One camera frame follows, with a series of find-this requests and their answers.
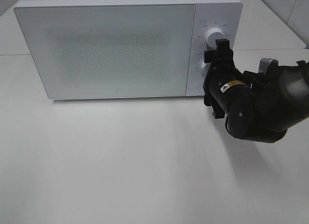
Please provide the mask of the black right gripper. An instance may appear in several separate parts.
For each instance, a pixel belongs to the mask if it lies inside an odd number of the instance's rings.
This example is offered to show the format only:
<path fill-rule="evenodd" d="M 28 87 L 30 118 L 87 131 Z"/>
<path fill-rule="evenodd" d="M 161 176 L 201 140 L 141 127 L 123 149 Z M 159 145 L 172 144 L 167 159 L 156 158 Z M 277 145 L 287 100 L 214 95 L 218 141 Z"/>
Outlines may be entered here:
<path fill-rule="evenodd" d="M 204 51 L 209 63 L 203 89 L 204 103 L 213 108 L 213 117 L 253 119 L 253 90 L 235 67 L 228 39 L 217 39 L 216 50 Z"/>

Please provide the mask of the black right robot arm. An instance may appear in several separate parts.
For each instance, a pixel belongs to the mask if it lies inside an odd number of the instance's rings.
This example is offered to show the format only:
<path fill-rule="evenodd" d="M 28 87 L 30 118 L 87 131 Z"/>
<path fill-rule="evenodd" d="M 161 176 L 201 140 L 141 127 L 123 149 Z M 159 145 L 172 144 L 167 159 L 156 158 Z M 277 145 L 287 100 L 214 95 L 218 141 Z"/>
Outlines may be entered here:
<path fill-rule="evenodd" d="M 240 72 L 227 39 L 204 52 L 209 64 L 203 83 L 204 104 L 225 120 L 234 138 L 265 143 L 281 140 L 287 130 L 309 116 L 309 64 L 280 65 L 262 58 L 258 72 Z"/>

